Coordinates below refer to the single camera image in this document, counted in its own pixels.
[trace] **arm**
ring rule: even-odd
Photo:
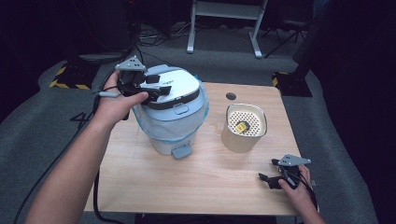
[[[311,183],[311,176],[309,174],[308,168],[306,166],[299,166],[301,174],[305,177],[308,184]],[[305,224],[320,224],[326,223],[324,219],[320,216],[317,211],[317,208],[311,201],[309,197],[309,192],[306,189],[306,186],[303,184],[299,184],[297,189],[292,189],[285,180],[279,179],[279,185],[285,190],[288,195],[291,205],[297,210],[297,212],[303,217]]]
[[[105,88],[117,85],[117,72]],[[102,98],[92,121],[55,166],[35,196],[26,223],[77,223],[105,156],[111,130],[146,92]]]

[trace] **yellow cylindrical object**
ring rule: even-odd
[[[229,105],[221,140],[234,152],[247,152],[267,133],[264,111],[255,105]]]

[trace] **person's left hand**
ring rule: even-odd
[[[116,70],[108,79],[105,89],[117,86],[118,74],[120,71]],[[118,88],[112,88],[108,91],[120,94]],[[147,92],[139,92],[136,95],[125,97],[119,95],[116,98],[102,97],[94,115],[94,119],[101,120],[106,125],[114,126],[122,120],[134,105],[140,104],[149,97]]]

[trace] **table top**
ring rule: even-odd
[[[276,88],[205,83],[210,108],[192,153],[176,160],[151,145],[134,116],[114,128],[101,165],[101,211],[176,214],[296,215],[281,189],[269,189],[258,173],[279,176],[271,159],[300,156]],[[233,92],[236,99],[226,98]],[[249,152],[222,144],[230,104],[259,106],[268,131]],[[92,192],[85,207],[92,211]]]

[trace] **hand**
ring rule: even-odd
[[[105,89],[117,86],[118,74],[120,71],[116,70],[108,79]],[[109,89],[120,94],[117,88]],[[114,126],[122,120],[134,105],[140,104],[149,97],[147,92],[139,92],[136,95],[124,97],[119,95],[116,98],[102,97],[96,110],[94,119],[101,120],[107,125]]]
[[[300,165],[299,170],[308,186],[311,188],[311,175],[309,174],[309,169],[304,165]],[[286,195],[288,195],[291,205],[303,217],[304,223],[325,223],[318,214],[317,208],[312,203],[309,191],[304,184],[300,183],[296,189],[292,189],[283,179],[279,179],[278,183],[280,187],[285,190]]]

